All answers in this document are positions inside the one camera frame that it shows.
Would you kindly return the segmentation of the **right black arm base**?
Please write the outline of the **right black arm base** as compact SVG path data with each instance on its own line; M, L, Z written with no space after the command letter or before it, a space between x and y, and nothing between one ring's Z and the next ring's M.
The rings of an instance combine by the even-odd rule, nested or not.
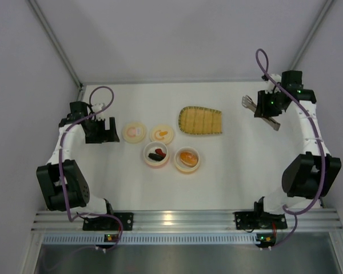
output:
M234 213L236 229L253 232L258 229L287 229L284 214L272 214L264 210L264 196L254 202L252 211L236 211Z

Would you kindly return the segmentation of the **sesame bun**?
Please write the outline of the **sesame bun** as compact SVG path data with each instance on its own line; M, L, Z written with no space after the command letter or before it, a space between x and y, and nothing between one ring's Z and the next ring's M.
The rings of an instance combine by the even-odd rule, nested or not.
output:
M184 151L180 153L180 161L186 166L194 167L198 163L198 157L191 152Z

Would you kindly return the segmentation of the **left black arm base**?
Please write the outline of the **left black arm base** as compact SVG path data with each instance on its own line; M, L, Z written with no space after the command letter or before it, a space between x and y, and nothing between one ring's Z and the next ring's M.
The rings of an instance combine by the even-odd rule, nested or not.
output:
M87 216L83 219L83 231L132 231L134 214L132 212L115 212L113 217L106 215Z

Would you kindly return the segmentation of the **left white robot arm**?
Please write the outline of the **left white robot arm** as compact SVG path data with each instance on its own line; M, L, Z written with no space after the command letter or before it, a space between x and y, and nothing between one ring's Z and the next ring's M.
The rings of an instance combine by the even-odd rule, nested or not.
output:
M70 113L59 123L59 137L52 156L36 170L47 209L75 212L98 218L114 213L107 199L91 194L76 156L86 144L119 142L114 117L105 119L107 105L71 102Z

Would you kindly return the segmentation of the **metal tongs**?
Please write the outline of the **metal tongs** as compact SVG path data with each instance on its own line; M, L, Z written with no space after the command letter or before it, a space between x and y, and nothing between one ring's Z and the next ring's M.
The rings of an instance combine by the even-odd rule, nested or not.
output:
M257 105L253 102L252 98L248 95L245 95L242 97L241 104L244 108L247 108L251 110L252 112L255 112L257 110ZM266 122L273 130L278 131L280 129L281 124L277 122L273 118L260 118L264 122Z

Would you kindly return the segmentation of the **red sausage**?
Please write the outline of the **red sausage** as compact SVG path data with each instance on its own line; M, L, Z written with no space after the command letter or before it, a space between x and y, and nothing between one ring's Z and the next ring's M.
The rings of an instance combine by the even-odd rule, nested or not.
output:
M159 156L165 156L166 155L160 148L155 149L155 153Z

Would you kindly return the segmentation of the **black seaweed piece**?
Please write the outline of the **black seaweed piece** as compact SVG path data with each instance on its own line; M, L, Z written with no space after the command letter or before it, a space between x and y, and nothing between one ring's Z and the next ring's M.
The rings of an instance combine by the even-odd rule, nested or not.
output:
M164 156L155 153L149 153L148 158L156 162L161 162L163 161Z

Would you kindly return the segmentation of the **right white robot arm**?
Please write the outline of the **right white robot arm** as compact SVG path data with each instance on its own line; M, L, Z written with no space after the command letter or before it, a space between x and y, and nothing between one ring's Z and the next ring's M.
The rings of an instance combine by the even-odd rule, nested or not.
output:
M341 160L331 156L322 138L316 115L317 99L305 89L302 72L289 70L281 75L265 73L266 88L258 92L256 118L272 122L286 114L294 140L296 157L282 173L281 186L262 197L266 213L293 213L293 207L308 201L298 214L309 211L328 194L341 169Z

